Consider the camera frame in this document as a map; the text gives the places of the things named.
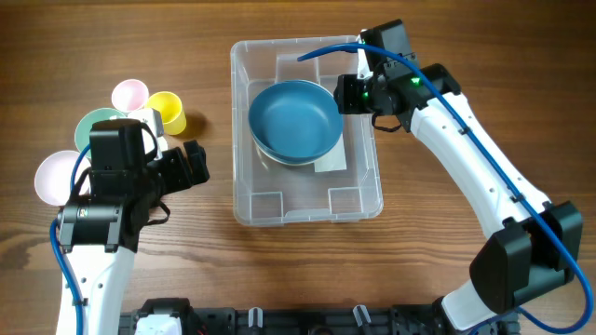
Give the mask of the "cream cup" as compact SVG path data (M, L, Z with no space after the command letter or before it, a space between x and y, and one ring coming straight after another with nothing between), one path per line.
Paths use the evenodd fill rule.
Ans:
M157 145L160 151L167 151L169 148L168 142L164 137L158 137L157 139Z

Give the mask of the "yellow cup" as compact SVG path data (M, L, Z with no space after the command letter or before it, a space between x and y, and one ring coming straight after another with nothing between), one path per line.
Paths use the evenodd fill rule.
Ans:
M160 91L149 97L146 108L157 110L162 119L164 132L168 135L179 135L186 128L186 116L181 99L169 91Z

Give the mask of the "dark blue bowl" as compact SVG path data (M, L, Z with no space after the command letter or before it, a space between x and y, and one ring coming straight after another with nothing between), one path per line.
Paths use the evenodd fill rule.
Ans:
M341 127L262 127L251 131L253 139L272 155L291 161L305 161L325 155L338 142Z
M250 130L262 127L341 127L344 118L329 90L305 80L279 82L262 91L248 111Z

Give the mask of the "small pink cup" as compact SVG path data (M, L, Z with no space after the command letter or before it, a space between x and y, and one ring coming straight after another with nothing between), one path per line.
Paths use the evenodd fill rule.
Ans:
M149 99L147 85L138 79L127 79L117 84L112 92L111 102L123 113L141 109Z

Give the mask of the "clear plastic storage container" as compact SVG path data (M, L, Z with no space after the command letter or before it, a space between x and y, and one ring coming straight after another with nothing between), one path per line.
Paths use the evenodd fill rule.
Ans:
M285 80L311 81L334 91L341 74L360 66L355 54L335 53L313 60L298 57L328 45L356 41L354 35L240 41L232 46L231 92L234 161L234 215L247 226L291 222L359 221L383 209L383 193L368 115L344 119L346 170L316 173L314 164L286 166L254 144L248 123L253 100Z

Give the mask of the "cream bowl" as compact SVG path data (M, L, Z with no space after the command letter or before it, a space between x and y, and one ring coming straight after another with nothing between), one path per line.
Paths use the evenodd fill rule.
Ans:
M263 145L262 145L262 144L260 144L260 143L258 143L256 140L253 140L253 142L254 142L255 146L256 146L256 147L257 147L257 148L258 148L258 149L259 149L259 150L260 150L260 151L261 151L261 152L262 152L262 153L263 153L265 156L267 156L268 158L270 158L270 159L272 159L272 160L274 160L274 161L276 161L276 162L278 162L278 163L280 163L280 164L286 165L286 166L295 166L295 167L298 167L298 166L305 166L305 165L309 165L309 164L314 164L315 162L317 162L317 161L321 160L321 159L323 158L323 156L324 156L324 155L323 155L322 157L319 157L319 158L316 158L316 159L309 159L309 160L305 160L305 161L291 161L291 160L288 160L288 159L278 158L278 157L276 157L276 156L274 156L274 155L270 154L270 153L269 153L269 152L268 152L268 151L267 151L267 150L266 150L266 149L263 147Z

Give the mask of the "mint green bowl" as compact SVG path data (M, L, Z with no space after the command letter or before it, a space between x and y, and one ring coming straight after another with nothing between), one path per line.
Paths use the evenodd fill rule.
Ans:
M86 114L79 121L74 132L74 142L77 150L82 152L89 145L89 133L95 123L125 117L122 112L113 108L100 108Z

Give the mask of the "pink bowl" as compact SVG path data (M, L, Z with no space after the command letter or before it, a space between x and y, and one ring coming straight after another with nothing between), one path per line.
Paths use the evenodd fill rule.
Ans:
M39 198L51 206L63 206L71 192L71 177L79 156L76 151L59 151L46 158L34 177Z

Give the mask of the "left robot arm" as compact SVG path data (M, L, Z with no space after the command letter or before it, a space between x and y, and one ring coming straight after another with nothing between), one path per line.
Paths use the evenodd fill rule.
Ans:
M75 168L66 204L50 225L62 275L59 334L116 334L122 300L143 227L161 198L209 180L206 152L196 141L146 151L150 128L136 119L95 123L91 165Z

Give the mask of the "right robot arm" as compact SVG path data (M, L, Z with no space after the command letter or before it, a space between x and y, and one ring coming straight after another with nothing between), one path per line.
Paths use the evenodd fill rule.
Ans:
M460 288L428 306L400 306L399 332L514 334L524 304L578 281L586 325L594 310L590 283L578 266L583 219L536 189L509 162L476 119L462 88L441 64L420 67L405 27L394 20L341 45L359 60L334 92L341 114L393 116L447 170L471 205L486 241Z

